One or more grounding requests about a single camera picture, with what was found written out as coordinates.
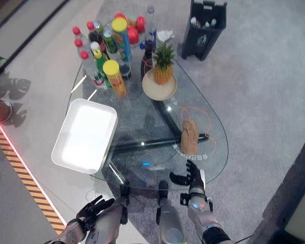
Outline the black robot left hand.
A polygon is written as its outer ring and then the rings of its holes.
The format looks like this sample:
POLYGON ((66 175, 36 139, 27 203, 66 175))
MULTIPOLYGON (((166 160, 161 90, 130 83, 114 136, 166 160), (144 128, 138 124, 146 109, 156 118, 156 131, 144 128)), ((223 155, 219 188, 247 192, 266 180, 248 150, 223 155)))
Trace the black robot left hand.
POLYGON ((76 215, 76 218, 84 221, 86 224, 93 224, 98 215, 109 208, 115 202, 114 198, 105 200, 102 195, 98 196, 86 204, 76 215))

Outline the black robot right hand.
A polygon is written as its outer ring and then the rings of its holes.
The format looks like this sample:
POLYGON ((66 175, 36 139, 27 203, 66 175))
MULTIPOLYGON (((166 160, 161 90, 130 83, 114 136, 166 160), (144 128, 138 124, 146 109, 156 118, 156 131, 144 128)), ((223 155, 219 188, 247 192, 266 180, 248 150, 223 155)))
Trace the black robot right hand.
POLYGON ((176 185, 190 186, 190 188, 201 188, 202 190, 205 190, 205 184, 198 167, 191 160, 187 160, 186 168, 186 176, 176 175, 173 172, 170 172, 170 180, 176 185))

